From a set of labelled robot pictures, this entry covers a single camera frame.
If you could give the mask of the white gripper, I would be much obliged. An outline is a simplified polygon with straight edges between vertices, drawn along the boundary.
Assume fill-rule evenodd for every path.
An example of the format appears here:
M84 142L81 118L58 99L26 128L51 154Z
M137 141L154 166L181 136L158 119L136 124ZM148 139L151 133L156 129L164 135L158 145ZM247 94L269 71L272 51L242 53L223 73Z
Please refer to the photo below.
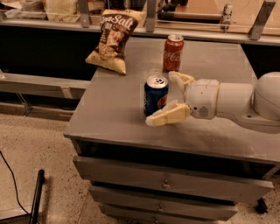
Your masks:
M185 92L185 103L177 100L167 103L162 109L146 117L146 124L151 127L183 122L191 114L198 119L211 120L215 117L216 102L220 83L217 80L195 80L191 75L169 72L170 81L180 92Z

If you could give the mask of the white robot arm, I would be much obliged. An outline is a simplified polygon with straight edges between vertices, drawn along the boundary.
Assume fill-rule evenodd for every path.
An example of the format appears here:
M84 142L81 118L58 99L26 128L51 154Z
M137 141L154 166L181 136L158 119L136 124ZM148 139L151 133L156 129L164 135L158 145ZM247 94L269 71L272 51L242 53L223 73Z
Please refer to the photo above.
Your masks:
M280 74L266 73L256 84L196 80L191 75L169 72L184 101L174 100L149 115L146 124L163 126L187 117L228 119L239 126L264 133L280 132Z

